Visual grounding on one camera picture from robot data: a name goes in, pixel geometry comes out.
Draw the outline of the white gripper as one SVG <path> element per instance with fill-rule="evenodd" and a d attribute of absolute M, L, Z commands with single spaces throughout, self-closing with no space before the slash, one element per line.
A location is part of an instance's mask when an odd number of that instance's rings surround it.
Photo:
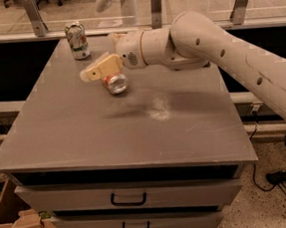
<path fill-rule="evenodd" d="M 109 75 L 118 74 L 124 66 L 128 69 L 141 69 L 146 66 L 142 54 L 143 32 L 110 33 L 109 40 L 116 45 L 117 53 L 105 53 L 96 59 L 92 64 L 86 66 L 80 73 L 80 79 L 90 82 L 106 78 Z"/>

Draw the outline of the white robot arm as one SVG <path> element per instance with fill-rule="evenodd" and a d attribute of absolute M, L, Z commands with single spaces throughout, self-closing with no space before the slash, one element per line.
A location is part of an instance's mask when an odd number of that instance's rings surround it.
<path fill-rule="evenodd" d="M 123 68 L 194 70 L 211 62 L 286 120 L 286 59 L 230 35 L 198 12 L 181 13 L 168 27 L 110 38 L 114 50 L 81 71 L 84 82 L 116 75 Z"/>

